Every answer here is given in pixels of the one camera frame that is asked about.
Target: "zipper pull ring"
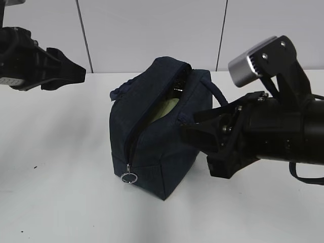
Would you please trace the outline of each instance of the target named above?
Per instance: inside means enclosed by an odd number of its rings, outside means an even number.
[[[138,176],[134,173],[131,173],[131,165],[127,164],[126,173],[123,173],[120,178],[127,184],[134,184],[135,182],[137,182]]]

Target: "black cable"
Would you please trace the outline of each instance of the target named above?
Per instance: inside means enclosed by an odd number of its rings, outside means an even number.
[[[324,100],[324,96],[322,96],[322,95],[314,95],[314,94],[313,94],[313,96],[314,96],[314,98],[317,99],[317,100]]]
[[[83,25],[83,20],[82,20],[82,15],[81,15],[79,1],[78,0],[75,0],[75,2],[76,2],[77,12],[79,14],[79,19],[80,19],[80,24],[81,24],[83,38],[84,38],[85,45],[86,45],[86,50],[87,50],[87,55],[88,55],[88,60],[89,60],[89,65],[90,65],[90,70],[91,70],[91,73],[93,73],[92,61],[91,61],[91,56],[90,56],[88,41],[87,41],[87,37],[86,37],[85,26]]]
[[[219,56],[221,54],[223,33],[224,33],[224,27],[225,27],[225,19],[226,19],[226,13],[227,13],[227,6],[228,6],[228,0],[226,0],[225,12],[224,12],[224,19],[223,19],[223,27],[222,27],[222,33],[221,33],[221,39],[219,41],[218,56],[217,56],[217,63],[216,63],[216,72],[217,72],[217,69],[218,69]]]

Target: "bag handle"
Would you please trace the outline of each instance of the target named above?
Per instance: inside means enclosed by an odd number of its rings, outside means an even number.
[[[228,101],[216,84],[207,78],[202,78],[200,81],[214,95],[221,106],[228,105]]]

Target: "screw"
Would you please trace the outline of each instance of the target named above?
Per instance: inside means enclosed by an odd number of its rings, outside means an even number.
[[[268,55],[265,54],[265,53],[263,53],[263,54],[262,54],[262,58],[263,58],[264,60],[268,60]]]
[[[223,133],[226,133],[227,132],[227,126],[223,126],[222,131],[223,131]]]

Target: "metal ring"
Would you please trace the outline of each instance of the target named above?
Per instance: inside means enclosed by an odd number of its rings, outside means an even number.
[[[127,180],[125,179],[125,176],[127,176],[127,175],[134,176],[135,179],[132,180],[132,181],[127,181]],[[120,178],[121,178],[121,180],[122,180],[123,182],[125,182],[125,183],[128,183],[128,184],[134,184],[135,182],[137,182],[138,176],[137,176],[136,174],[134,174],[134,173],[126,172],[126,173],[123,173],[123,174],[121,175]]]

